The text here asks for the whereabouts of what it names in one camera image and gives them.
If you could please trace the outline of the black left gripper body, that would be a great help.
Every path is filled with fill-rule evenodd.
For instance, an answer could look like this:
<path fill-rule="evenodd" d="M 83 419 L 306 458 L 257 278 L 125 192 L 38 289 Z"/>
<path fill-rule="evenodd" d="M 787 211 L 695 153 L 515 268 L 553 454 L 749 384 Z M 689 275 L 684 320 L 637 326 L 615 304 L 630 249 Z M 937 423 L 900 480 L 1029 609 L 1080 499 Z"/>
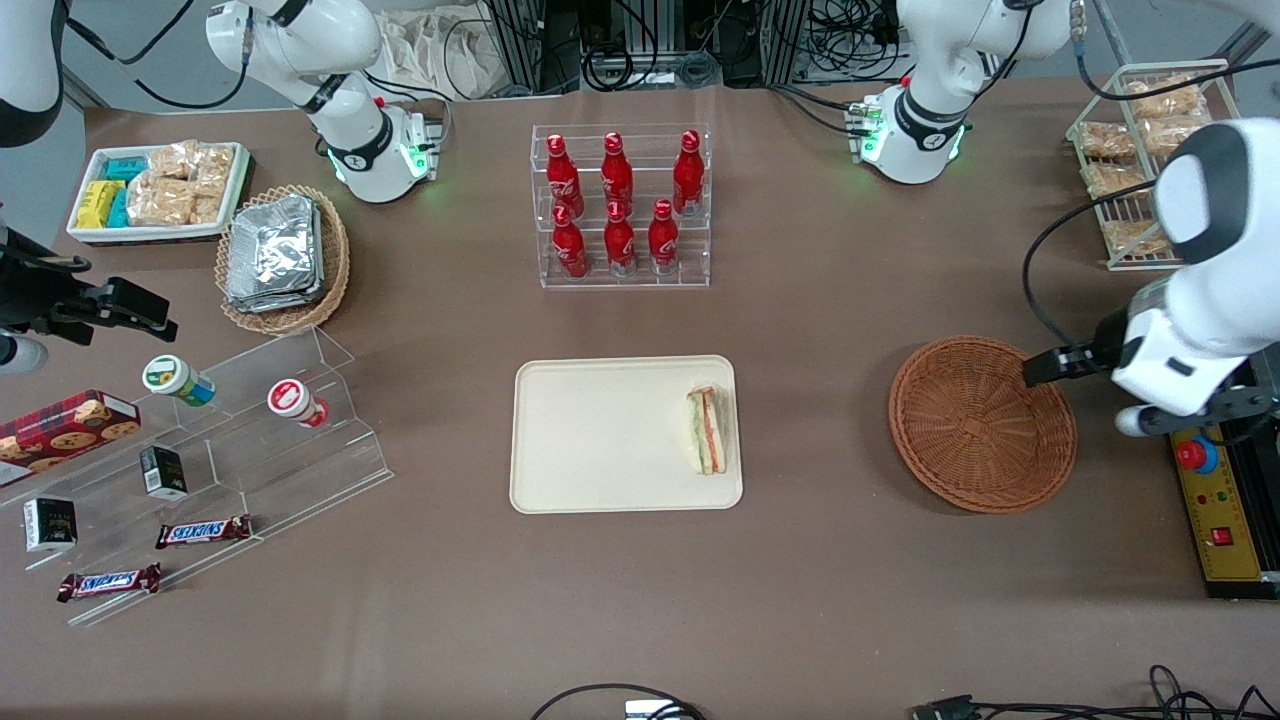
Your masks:
<path fill-rule="evenodd" d="M 1094 374 L 1106 375 L 1121 365 L 1128 324 L 1126 307 L 1115 309 L 1096 324 L 1091 338 L 1091 370 Z"/>

